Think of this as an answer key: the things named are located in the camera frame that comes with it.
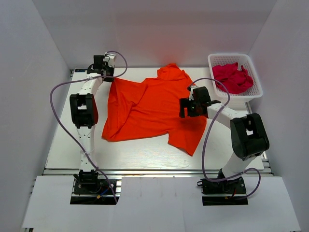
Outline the orange t shirt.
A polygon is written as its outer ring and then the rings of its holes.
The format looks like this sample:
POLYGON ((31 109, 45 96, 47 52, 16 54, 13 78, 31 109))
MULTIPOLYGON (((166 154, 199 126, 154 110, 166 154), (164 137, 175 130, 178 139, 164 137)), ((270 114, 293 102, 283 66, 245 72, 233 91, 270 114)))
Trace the orange t shirt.
POLYGON ((108 97, 108 116, 102 139, 120 142, 168 134, 168 144, 192 156, 206 128, 203 116, 179 117, 181 98, 187 98, 190 76, 175 63, 157 70, 141 83, 115 79, 108 97))

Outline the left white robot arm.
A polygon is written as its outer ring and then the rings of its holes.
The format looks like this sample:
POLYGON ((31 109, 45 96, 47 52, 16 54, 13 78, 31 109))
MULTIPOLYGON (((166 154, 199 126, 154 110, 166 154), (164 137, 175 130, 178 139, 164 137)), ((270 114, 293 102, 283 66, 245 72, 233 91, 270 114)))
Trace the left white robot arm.
POLYGON ((94 63, 86 71, 86 80, 76 94, 70 95, 70 112, 79 143, 82 145, 80 169, 86 172, 95 170, 94 131, 98 123, 98 109, 95 94, 103 83, 113 81, 116 55, 105 53, 94 55, 94 63))

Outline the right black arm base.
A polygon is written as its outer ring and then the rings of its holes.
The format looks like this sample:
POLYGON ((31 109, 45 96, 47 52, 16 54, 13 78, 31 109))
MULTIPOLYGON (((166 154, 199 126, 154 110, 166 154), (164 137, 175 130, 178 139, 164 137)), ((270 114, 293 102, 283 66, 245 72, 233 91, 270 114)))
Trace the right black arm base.
POLYGON ((221 182, 211 182, 205 178, 197 182, 197 186, 202 188, 203 194, 246 194, 246 187, 242 177, 234 180, 221 182))

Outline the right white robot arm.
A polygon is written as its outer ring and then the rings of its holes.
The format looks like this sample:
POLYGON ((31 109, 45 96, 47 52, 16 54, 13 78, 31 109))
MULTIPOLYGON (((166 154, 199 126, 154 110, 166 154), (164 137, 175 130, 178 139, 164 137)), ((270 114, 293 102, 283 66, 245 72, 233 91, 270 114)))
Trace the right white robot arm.
POLYGON ((225 193, 235 188, 235 180, 247 172, 247 166, 263 152, 269 149, 270 142, 258 113, 242 116, 239 112, 229 108, 218 100, 211 100, 206 87, 189 86, 188 98, 180 99, 179 116, 205 116, 211 119, 202 148, 202 171, 205 171, 205 152, 208 137, 213 124, 217 121, 230 129, 233 153, 227 164, 220 170, 216 179, 207 181, 218 183, 218 188, 225 193))

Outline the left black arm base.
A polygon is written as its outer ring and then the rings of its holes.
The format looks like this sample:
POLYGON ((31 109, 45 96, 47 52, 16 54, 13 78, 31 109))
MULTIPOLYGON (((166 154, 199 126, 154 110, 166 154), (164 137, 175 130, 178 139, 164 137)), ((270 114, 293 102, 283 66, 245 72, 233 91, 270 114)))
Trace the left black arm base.
POLYGON ((80 170, 78 174, 73 175, 75 184, 73 193, 79 195, 97 194, 109 195, 112 194, 111 187, 116 191, 116 179, 102 179, 98 177, 98 172, 91 170, 89 172, 80 170))

